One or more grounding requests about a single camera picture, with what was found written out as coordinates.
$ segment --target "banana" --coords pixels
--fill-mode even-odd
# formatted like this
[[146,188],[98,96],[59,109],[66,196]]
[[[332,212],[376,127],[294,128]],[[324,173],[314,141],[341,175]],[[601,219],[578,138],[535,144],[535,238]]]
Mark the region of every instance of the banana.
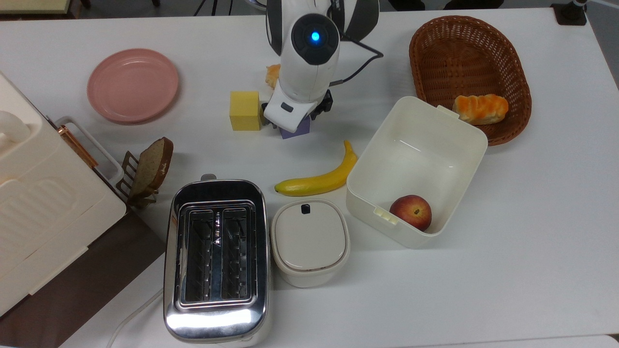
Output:
[[331,172],[309,178],[284,180],[275,185],[275,191],[285,196],[299,197],[321,194],[342,187],[357,162],[357,155],[348,140],[344,141],[344,148],[346,153],[342,163]]

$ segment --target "toy bread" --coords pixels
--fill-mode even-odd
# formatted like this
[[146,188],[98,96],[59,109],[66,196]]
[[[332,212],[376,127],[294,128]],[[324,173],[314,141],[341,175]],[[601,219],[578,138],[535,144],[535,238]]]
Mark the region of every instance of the toy bread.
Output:
[[157,192],[170,168],[173,149],[172,141],[163,137],[140,154],[127,200],[130,206],[141,207],[141,199]]
[[460,115],[460,120],[473,125],[497,123],[505,118],[509,110],[507,100],[494,94],[481,97],[460,95],[454,102],[453,111]]
[[275,88],[275,84],[277,83],[277,79],[279,78],[279,64],[271,65],[267,67],[267,77],[264,79],[271,88]]

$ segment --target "purple cube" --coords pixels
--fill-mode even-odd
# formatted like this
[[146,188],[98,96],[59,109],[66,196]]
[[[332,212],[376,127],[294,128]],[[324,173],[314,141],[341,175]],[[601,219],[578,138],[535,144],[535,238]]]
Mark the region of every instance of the purple cube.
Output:
[[285,129],[279,128],[279,133],[282,135],[282,139],[288,139],[290,137],[300,136],[303,134],[308,134],[310,132],[310,117],[306,116],[301,123],[299,123],[299,127],[297,131],[294,133],[288,132]]

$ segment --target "container lid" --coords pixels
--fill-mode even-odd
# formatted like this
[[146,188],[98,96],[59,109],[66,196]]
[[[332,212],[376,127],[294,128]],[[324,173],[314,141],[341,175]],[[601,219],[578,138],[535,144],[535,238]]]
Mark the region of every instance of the container lid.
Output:
[[333,203],[323,199],[284,206],[273,229],[276,257],[294,271],[329,268],[347,248],[345,220]]

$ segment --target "small white container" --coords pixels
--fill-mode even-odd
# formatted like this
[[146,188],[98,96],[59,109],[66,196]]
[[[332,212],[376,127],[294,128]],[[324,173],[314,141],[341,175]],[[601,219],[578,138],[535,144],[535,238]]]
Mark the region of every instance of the small white container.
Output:
[[[400,99],[348,176],[351,215],[408,248],[441,233],[488,147],[481,130],[457,117],[415,97]],[[408,194],[430,204],[432,223],[425,232],[389,212]]]
[[295,287],[312,287],[326,283],[346,263],[350,236],[335,204],[305,199],[277,211],[271,246],[284,280]]

